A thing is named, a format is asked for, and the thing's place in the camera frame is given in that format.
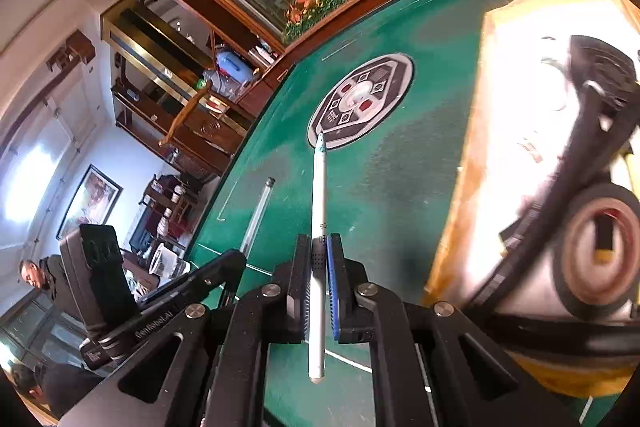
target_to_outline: white pen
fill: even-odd
[[[309,379],[324,378],[324,303],[326,288],[326,144],[318,135],[314,153],[314,184],[311,202],[311,271],[309,281],[308,335]]]

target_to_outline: green felt surface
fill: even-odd
[[[582,425],[583,427],[596,427],[600,420],[609,412],[609,409],[618,399],[617,394],[610,396],[601,396],[593,398],[589,407],[585,411],[587,406],[587,398],[575,398],[573,396],[564,396],[562,394],[556,394],[558,400],[560,400],[576,418],[580,418],[583,414]]]
[[[342,77],[388,53],[414,62],[414,81],[374,130],[327,158],[329,233],[369,280],[418,303],[449,211],[476,78],[485,12],[511,0],[396,0],[335,36],[296,65],[239,153],[194,238],[202,265],[242,240],[266,179],[275,178],[248,263],[272,272],[310,233],[314,151],[306,129]],[[269,276],[248,268],[239,295]],[[207,304],[217,303],[218,293]],[[370,367],[367,346],[327,350]],[[301,346],[272,346],[265,406],[288,426],[374,424],[371,375],[332,356],[319,385]]]

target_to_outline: man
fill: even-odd
[[[39,264],[30,260],[20,261],[20,276],[27,284],[43,290],[56,309],[83,322],[71,293],[61,256],[45,257]]]
[[[11,375],[18,393],[47,404],[58,419],[102,381],[95,373],[68,363],[38,364],[35,371],[15,363]]]

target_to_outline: metal bolt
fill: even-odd
[[[199,317],[202,317],[206,311],[207,309],[202,304],[196,303],[196,304],[189,304],[187,306],[187,309],[185,309],[184,313],[190,319],[197,319]]]
[[[436,312],[438,317],[449,317],[455,311],[455,308],[445,301],[436,302],[433,305],[433,311]]]
[[[378,293],[378,286],[372,282],[364,282],[358,286],[358,293],[363,297],[371,297]]]
[[[280,286],[277,284],[265,284],[262,287],[262,295],[265,297],[277,297],[280,295]]]

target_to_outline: picture frame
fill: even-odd
[[[103,225],[121,192],[122,187],[94,165],[89,165],[66,208],[56,239],[62,239],[84,223]]]

